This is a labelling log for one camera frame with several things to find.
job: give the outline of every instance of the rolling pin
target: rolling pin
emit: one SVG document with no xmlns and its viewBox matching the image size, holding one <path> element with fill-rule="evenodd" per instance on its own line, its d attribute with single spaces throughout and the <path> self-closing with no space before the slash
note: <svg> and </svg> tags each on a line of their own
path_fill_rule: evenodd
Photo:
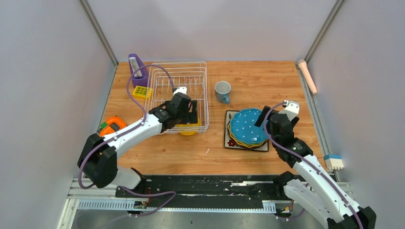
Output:
<svg viewBox="0 0 405 229">
<path fill-rule="evenodd" d="M 314 81 L 312 80 L 311 74 L 308 71 L 307 62 L 301 59 L 297 62 L 297 64 L 298 68 L 302 71 L 305 81 L 307 81 L 308 87 L 311 90 L 312 94 L 316 94 L 318 91 L 316 90 Z"/>
</svg>

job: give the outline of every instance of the wooden table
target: wooden table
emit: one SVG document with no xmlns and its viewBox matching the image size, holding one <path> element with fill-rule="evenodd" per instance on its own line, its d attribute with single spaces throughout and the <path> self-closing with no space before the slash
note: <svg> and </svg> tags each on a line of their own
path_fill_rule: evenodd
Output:
<svg viewBox="0 0 405 229">
<path fill-rule="evenodd" d="M 119 165 L 134 167 L 143 174 L 258 175 L 287 170 L 295 173 L 278 158 L 273 148 L 269 152 L 253 152 L 223 146 L 226 110 L 252 107 L 262 110 L 264 105 L 273 106 L 288 99 L 300 103 L 300 121 L 294 128 L 295 135 L 312 148 L 325 167 L 294 62 L 207 62 L 207 72 L 210 114 L 207 131 L 192 136 L 154 136 L 126 152 L 118 160 Z M 131 124 L 142 117 L 141 110 L 126 93 L 129 76 L 128 63 L 119 63 L 105 119 L 117 115 Z M 215 98 L 214 85 L 221 80 L 232 86 L 229 105 L 218 103 Z"/>
</svg>

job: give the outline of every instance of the blue mug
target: blue mug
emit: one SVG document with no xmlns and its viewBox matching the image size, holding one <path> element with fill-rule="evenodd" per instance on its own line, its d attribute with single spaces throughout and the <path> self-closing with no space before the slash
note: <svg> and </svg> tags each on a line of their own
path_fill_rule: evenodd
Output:
<svg viewBox="0 0 405 229">
<path fill-rule="evenodd" d="M 219 81 L 215 85 L 215 96 L 218 102 L 229 104 L 229 93 L 231 92 L 231 84 L 227 81 Z"/>
</svg>

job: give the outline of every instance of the red flower decoration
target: red flower decoration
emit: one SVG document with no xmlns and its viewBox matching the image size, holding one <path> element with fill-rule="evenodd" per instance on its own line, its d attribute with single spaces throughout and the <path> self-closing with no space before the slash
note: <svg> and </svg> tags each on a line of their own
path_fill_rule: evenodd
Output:
<svg viewBox="0 0 405 229">
<path fill-rule="evenodd" d="M 233 147 L 235 145 L 236 145 L 236 143 L 232 139 L 230 139 L 229 142 L 228 142 L 228 146 Z"/>
</svg>

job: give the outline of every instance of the blue plate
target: blue plate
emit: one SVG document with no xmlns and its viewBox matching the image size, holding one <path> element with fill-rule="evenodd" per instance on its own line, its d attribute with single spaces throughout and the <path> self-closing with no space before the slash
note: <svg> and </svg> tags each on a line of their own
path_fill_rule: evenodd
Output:
<svg viewBox="0 0 405 229">
<path fill-rule="evenodd" d="M 263 124 L 260 127 L 255 126 L 261 112 L 256 108 L 250 108 L 234 115 L 231 120 L 231 131 L 238 141 L 251 145 L 260 144 L 268 139 Z"/>
</svg>

